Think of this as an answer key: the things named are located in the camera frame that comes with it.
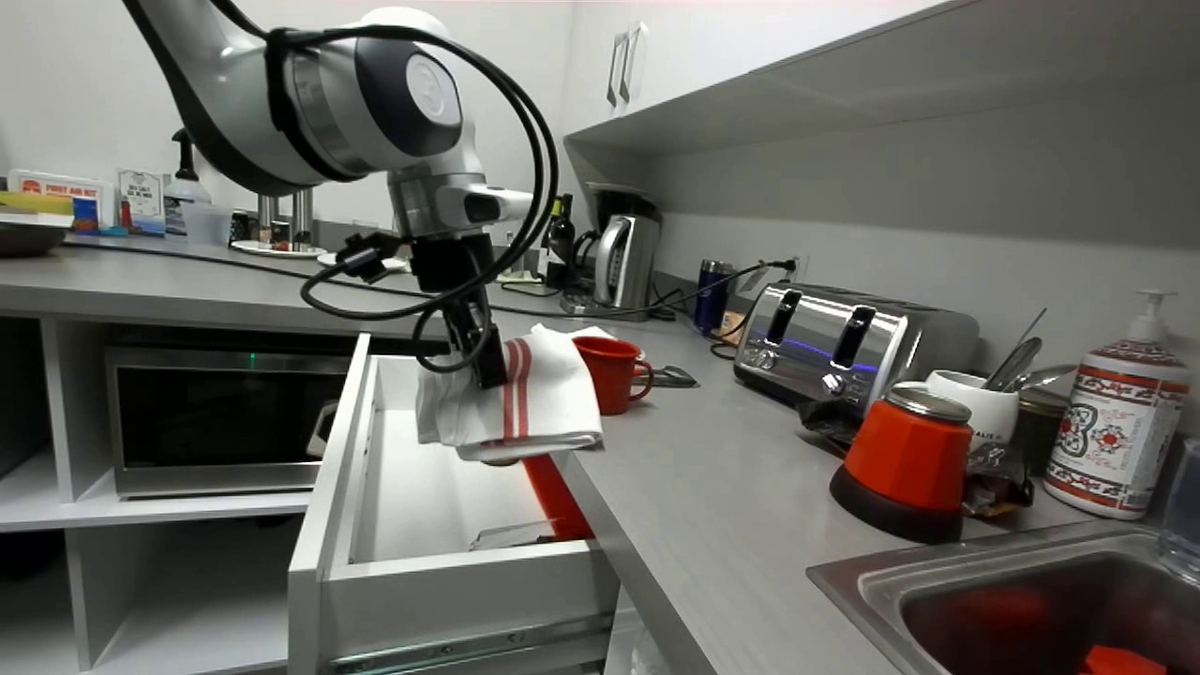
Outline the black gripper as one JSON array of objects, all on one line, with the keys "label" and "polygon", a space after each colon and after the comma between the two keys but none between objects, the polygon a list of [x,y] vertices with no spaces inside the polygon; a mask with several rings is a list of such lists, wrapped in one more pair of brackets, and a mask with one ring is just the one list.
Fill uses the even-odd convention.
[{"label": "black gripper", "polygon": [[483,389],[506,382],[506,344],[492,323],[483,274],[492,271],[492,238],[483,231],[416,238],[412,274],[440,299],[445,338]]}]

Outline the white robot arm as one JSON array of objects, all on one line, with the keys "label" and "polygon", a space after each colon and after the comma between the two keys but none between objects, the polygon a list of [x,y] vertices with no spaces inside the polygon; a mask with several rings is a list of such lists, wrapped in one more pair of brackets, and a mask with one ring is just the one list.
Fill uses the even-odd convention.
[{"label": "white robot arm", "polygon": [[[395,236],[351,238],[338,262],[298,286],[307,308],[338,274],[373,282],[395,247],[412,253],[422,302],[396,308],[412,329],[445,323],[452,361],[422,357],[427,369],[465,369],[502,386],[506,361],[486,286],[530,247],[546,213],[558,159],[533,96],[486,54],[443,32],[435,13],[395,7],[348,26],[253,26],[235,0],[122,0],[162,68],[195,148],[253,193],[295,193],[326,179],[356,184],[381,173]],[[511,106],[533,152],[533,186],[492,186],[470,146],[470,109],[451,68],[470,63]]]}]

